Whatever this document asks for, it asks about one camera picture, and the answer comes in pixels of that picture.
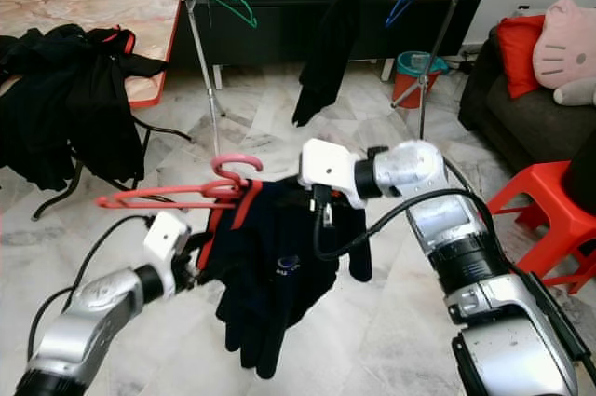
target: white tile floor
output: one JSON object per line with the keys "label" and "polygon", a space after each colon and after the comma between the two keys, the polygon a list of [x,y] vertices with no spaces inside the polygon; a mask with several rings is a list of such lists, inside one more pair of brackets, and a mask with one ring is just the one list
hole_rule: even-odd
{"label": "white tile floor", "polygon": [[[379,69],[365,62],[350,64],[337,103],[300,129],[291,125],[300,67],[224,69],[224,89],[219,93],[228,110],[228,118],[220,121],[223,150],[259,157],[263,173],[244,167],[237,171],[271,180],[296,172],[300,147],[310,137],[343,143],[361,155],[370,145],[411,138],[417,112],[391,111],[392,86],[378,80]],[[437,82],[428,100],[427,138],[489,198],[510,171],[485,142],[456,121],[464,84],[458,73]],[[152,138],[143,186],[199,184],[213,177],[206,93],[196,73],[170,72],[161,104],[137,116],[196,137],[195,144],[165,134]],[[4,395],[12,394],[22,373],[26,335],[38,305],[71,282],[91,243],[130,212],[97,208],[92,200],[114,190],[86,173],[71,198],[33,223],[31,213],[53,193],[37,191],[8,169],[0,170],[0,185],[0,394]],[[369,223],[395,203],[372,201]],[[183,218],[202,230],[207,213],[190,211]],[[500,219],[498,225],[511,253],[531,245],[532,235],[510,218]],[[115,232],[93,260],[88,278],[141,264],[143,234],[137,223]],[[240,368],[236,354],[225,351],[224,327],[213,315],[222,288],[214,284],[148,307],[115,340],[88,394],[458,394],[462,386],[450,347],[457,328],[449,321],[434,273],[405,219],[397,219],[375,236],[372,246],[372,282],[352,280],[343,264],[334,289],[289,330],[274,379],[258,379],[253,371]],[[587,343],[596,348],[596,286],[586,286],[573,297],[555,292]],[[49,311],[41,332],[56,314],[56,308]],[[581,379],[582,394],[593,394],[585,376]]]}

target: marble table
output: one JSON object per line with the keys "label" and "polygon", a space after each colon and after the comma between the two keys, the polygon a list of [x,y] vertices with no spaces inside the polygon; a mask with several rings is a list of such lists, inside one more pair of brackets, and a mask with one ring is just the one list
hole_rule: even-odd
{"label": "marble table", "polygon": [[[0,0],[0,34],[20,37],[34,27],[46,33],[66,23],[85,30],[119,24],[137,35],[136,54],[167,61],[179,9],[180,0]],[[158,104],[165,78],[129,77],[130,106]]]}

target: red stool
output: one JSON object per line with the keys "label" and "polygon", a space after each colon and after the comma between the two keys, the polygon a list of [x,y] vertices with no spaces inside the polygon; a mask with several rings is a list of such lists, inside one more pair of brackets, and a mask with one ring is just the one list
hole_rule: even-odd
{"label": "red stool", "polygon": [[[581,210],[565,195],[562,177],[569,163],[540,163],[526,168],[491,199],[488,207],[492,214],[520,212],[516,222],[527,224],[531,229],[548,222],[549,232],[518,266],[542,278],[568,254],[573,254],[579,262],[577,271],[573,275],[544,280],[544,283],[548,286],[570,283],[569,294],[575,294],[596,274],[596,252],[585,257],[577,250],[583,243],[596,239],[596,217]],[[522,193],[529,195],[534,203],[502,210]]]}

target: red cushion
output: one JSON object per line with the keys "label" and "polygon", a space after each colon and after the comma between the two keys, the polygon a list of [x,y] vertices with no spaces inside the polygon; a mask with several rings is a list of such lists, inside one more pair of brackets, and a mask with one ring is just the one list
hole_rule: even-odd
{"label": "red cushion", "polygon": [[514,100],[540,88],[534,75],[532,55],[543,25],[544,15],[502,19],[496,27],[509,94]]}

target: dark gray sofa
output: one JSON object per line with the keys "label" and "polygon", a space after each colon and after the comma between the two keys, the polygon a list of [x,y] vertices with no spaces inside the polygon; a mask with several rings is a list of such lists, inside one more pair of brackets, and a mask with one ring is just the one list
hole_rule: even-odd
{"label": "dark gray sofa", "polygon": [[550,89],[511,100],[493,29],[467,80],[459,120],[466,129],[482,133],[519,171],[572,158],[596,130],[596,107],[558,105]]}

